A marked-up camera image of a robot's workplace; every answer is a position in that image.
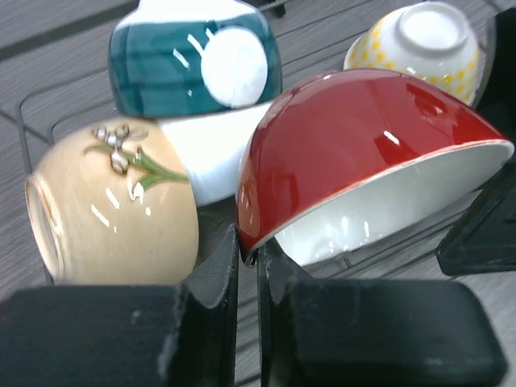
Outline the black wire dish rack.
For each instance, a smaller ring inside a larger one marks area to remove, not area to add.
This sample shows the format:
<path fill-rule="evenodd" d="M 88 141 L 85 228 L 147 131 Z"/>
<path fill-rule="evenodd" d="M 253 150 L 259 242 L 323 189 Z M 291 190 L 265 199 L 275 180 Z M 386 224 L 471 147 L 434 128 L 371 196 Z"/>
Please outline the black wire dish rack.
<path fill-rule="evenodd" d="M 281 51 L 285 86 L 315 73 L 335 69 L 352 42 L 399 1 L 259 1 Z M 22 100 L 19 117 L 26 133 L 41 143 L 95 118 L 114 113 L 107 85 L 109 28 L 135 8 L 133 1 L 88 1 L 64 16 L 57 2 L 39 3 L 33 17 L 44 21 L 28 37 L 30 50 L 57 44 L 70 51 L 79 39 L 96 49 L 94 56 L 72 60 L 54 54 L 55 77 L 43 80 Z M 437 277 L 433 251 L 452 224 L 472 204 L 474 195 L 452 204 L 408 231 L 368 248 L 310 266 L 320 277 Z"/>

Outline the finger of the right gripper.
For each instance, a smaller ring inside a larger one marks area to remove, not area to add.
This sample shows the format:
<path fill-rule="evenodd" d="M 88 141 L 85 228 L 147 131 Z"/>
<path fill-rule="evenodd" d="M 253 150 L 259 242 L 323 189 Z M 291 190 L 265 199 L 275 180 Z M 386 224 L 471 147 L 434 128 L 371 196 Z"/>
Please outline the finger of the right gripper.
<path fill-rule="evenodd" d="M 437 247 L 448 276 L 515 270 L 515 163 L 506 164 Z"/>
<path fill-rule="evenodd" d="M 515 8 L 489 20 L 481 113 L 511 141 L 515 141 Z"/>

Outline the beige flower bowl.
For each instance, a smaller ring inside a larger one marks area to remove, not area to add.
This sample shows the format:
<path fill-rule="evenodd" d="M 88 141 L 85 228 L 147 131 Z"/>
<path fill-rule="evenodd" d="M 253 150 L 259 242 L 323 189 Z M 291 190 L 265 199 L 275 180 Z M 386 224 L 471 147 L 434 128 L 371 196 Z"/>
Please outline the beige flower bowl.
<path fill-rule="evenodd" d="M 193 190 L 153 121 L 119 117 L 67 135 L 25 192 L 36 244 L 57 283 L 171 285 L 194 270 Z"/>

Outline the teal plaid bowl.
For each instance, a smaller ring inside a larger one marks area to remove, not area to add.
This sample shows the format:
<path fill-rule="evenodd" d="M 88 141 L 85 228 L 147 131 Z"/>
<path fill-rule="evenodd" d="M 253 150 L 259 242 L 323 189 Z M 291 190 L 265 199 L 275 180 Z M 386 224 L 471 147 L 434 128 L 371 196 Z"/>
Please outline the teal plaid bowl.
<path fill-rule="evenodd" d="M 142 1 L 114 27 L 108 73 L 121 114 L 176 118 L 245 109 L 282 91 L 268 20 L 241 1 Z"/>

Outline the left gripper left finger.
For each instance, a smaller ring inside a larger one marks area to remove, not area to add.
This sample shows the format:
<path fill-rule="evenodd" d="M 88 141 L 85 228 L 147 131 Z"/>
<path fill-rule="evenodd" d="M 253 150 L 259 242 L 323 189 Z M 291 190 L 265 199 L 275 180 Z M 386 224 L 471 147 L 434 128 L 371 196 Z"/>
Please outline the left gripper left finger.
<path fill-rule="evenodd" d="M 234 227 L 182 283 L 40 286 L 1 304 L 4 386 L 231 386 Z"/>

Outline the red flower bowl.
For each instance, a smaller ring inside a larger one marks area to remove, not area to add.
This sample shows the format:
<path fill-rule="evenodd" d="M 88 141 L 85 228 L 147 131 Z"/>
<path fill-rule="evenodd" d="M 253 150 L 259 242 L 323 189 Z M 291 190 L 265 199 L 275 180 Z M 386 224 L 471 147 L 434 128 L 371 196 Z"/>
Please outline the red flower bowl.
<path fill-rule="evenodd" d="M 513 143 L 441 89 L 379 69 L 332 71 L 285 91 L 244 151 L 241 256 L 275 240 L 299 265 L 375 243 L 494 176 Z"/>

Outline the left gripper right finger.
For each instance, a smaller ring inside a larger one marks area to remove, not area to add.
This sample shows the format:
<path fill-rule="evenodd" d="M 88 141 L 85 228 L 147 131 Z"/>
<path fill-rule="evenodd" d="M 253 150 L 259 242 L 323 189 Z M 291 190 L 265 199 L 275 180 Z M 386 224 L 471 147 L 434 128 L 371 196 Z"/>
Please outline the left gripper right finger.
<path fill-rule="evenodd" d="M 256 263 L 264 386 L 497 386 L 507 372 L 463 284 L 315 278 L 276 244 Z"/>

